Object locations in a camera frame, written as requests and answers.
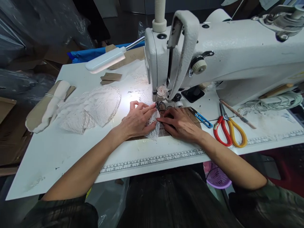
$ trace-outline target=scissors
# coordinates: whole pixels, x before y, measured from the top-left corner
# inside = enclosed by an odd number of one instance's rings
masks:
[[[198,118],[207,128],[213,128],[212,123],[210,123],[205,117],[203,117],[198,111],[196,111],[194,108],[189,107],[188,110],[195,115],[196,118]]]
[[[214,136],[215,138],[217,139],[217,141],[219,141],[221,144],[229,147],[231,146],[232,144],[235,146],[235,147],[238,147],[238,148],[243,148],[247,145],[247,136],[245,134],[245,132],[243,131],[243,129],[237,125],[231,118],[228,118],[228,115],[225,111],[225,108],[223,106],[223,104],[221,103],[221,101],[219,102],[219,106],[220,106],[220,109],[221,109],[221,116],[219,117],[217,123],[214,125],[214,128],[213,128],[213,132],[214,132]],[[225,125],[225,120],[227,121],[228,125],[229,125],[229,130],[230,130],[230,134],[228,133],[227,131],[227,128],[226,128],[226,125]],[[222,125],[222,129],[224,131],[224,134],[226,136],[226,139],[227,139],[227,143],[224,143],[220,138],[219,138],[219,135],[218,135],[218,127],[219,125]],[[237,143],[237,141],[235,140],[235,135],[234,135],[234,127],[241,133],[241,136],[242,136],[242,143],[239,145]]]

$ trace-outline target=hand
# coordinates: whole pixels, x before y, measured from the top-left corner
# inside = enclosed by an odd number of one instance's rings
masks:
[[[168,118],[167,116],[169,114],[171,114],[174,119]],[[198,143],[202,136],[207,134],[192,122],[183,108],[170,108],[165,111],[164,117],[157,118],[157,121],[162,122],[165,126],[165,130],[173,137],[191,143]]]
[[[149,106],[138,101],[131,101],[130,112],[117,126],[119,129],[117,132],[123,135],[124,140],[148,134],[153,131],[156,126],[156,121],[146,126],[146,123],[155,111],[155,103]]]

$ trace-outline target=right hand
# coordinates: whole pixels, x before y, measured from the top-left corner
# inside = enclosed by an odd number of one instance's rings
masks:
[[[174,119],[168,118],[167,116],[169,114],[171,114]],[[198,143],[204,134],[208,134],[193,123],[183,108],[170,108],[165,111],[164,117],[157,118],[157,121],[162,122],[165,130],[173,137],[191,143]]]

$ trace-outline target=blue plastic bag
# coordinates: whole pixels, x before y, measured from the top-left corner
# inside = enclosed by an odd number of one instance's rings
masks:
[[[116,47],[118,47],[118,48],[126,47],[129,44],[131,44],[131,43],[116,45]],[[142,41],[131,49],[139,48],[144,45],[145,45],[145,41]],[[89,49],[89,50],[83,50],[83,51],[69,52],[68,56],[72,60],[72,63],[82,63],[82,62],[88,62],[98,56],[101,56],[104,53],[105,53],[105,47],[101,47],[101,48],[95,48],[95,49]]]

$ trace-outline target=red and yellow scissors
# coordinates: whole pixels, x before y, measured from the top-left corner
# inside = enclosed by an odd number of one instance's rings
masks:
[[[245,132],[243,131],[243,129],[239,125],[237,125],[231,118],[228,117],[228,115],[225,111],[225,108],[224,108],[224,106],[221,102],[219,103],[219,106],[220,106],[220,109],[221,109],[221,116],[219,117],[217,123],[214,125],[214,128],[213,128],[213,132],[214,132],[214,136],[215,136],[216,140],[219,141],[221,144],[227,146],[227,147],[231,146],[232,144],[235,147],[238,147],[238,148],[245,147],[247,145],[247,137],[246,137]],[[227,128],[226,128],[226,125],[225,125],[225,120],[227,121],[227,123],[229,125],[230,134],[227,131]],[[227,143],[224,143],[218,135],[218,127],[219,127],[220,124],[222,125],[222,129],[223,129],[224,134],[226,136]],[[242,143],[240,145],[235,140],[234,127],[241,133]]]

